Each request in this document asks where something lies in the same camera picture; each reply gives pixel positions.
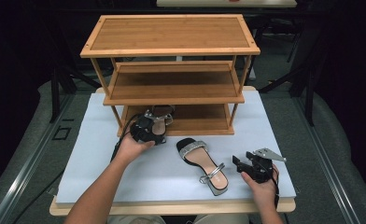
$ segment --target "shoe rack leg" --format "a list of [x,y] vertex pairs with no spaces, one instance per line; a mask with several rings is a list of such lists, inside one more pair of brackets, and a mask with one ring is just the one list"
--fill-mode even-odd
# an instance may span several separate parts
[[104,75],[102,74],[102,70],[99,67],[98,61],[95,58],[91,58],[92,66],[95,69],[96,75],[99,77],[101,81],[102,87],[104,88],[104,92],[107,97],[110,97],[110,91],[108,90]]
[[247,69],[250,66],[251,62],[252,62],[251,59],[252,59],[252,55],[247,55],[246,56],[244,71],[243,71],[242,76],[241,76],[241,85],[239,87],[239,93],[242,93],[242,89],[244,88],[245,80],[246,80],[246,76],[247,76]]
[[233,105],[233,109],[232,109],[232,117],[230,118],[230,127],[232,126],[232,122],[233,122],[233,118],[235,117],[235,113],[236,113],[236,108],[238,108],[238,104]]
[[232,67],[230,68],[231,70],[235,67],[235,63],[236,63],[236,55],[232,57]]
[[122,128],[122,122],[119,116],[119,112],[117,112],[117,109],[115,106],[111,105],[111,110],[113,110],[114,117],[116,117],[117,123],[119,124],[119,127]]
[[118,67],[116,65],[116,59],[115,58],[110,58],[111,60],[111,64],[113,65],[114,71],[117,71]]

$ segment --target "wooden shelf board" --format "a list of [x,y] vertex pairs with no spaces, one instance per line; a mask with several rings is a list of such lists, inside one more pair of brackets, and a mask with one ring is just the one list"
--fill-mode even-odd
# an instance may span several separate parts
[[241,104],[232,62],[117,63],[104,105]]
[[258,55],[242,15],[105,15],[82,58]]
[[[151,105],[125,106],[121,121],[123,126],[135,114],[145,113]],[[228,105],[176,105],[174,122],[166,126],[166,135],[220,135],[234,134],[229,125],[230,110]]]

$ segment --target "forearm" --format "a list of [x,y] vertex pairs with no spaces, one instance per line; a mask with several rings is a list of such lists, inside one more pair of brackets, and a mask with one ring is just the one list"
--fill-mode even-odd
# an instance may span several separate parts
[[127,167],[124,161],[114,160],[81,195],[65,223],[102,223],[107,220],[114,195]]

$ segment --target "clothing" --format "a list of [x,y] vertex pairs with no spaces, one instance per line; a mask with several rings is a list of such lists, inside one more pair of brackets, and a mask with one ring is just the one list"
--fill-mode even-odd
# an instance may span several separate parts
[[[166,224],[159,216],[110,216],[108,224]],[[246,214],[217,214],[199,215],[192,224],[247,224],[249,217]]]

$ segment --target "hand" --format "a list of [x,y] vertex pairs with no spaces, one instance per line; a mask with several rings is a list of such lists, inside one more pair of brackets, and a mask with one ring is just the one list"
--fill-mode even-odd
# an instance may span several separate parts
[[[274,180],[277,182],[279,172],[275,165],[273,165],[273,167],[273,177]],[[241,177],[252,189],[255,203],[260,211],[268,209],[270,207],[273,207],[275,209],[274,199],[276,187],[272,179],[269,179],[268,181],[259,184],[245,172],[241,173]]]
[[138,143],[133,139],[131,133],[126,133],[120,142],[119,151],[117,152],[113,161],[124,161],[129,164],[139,157],[142,152],[153,147],[154,145],[154,141]]

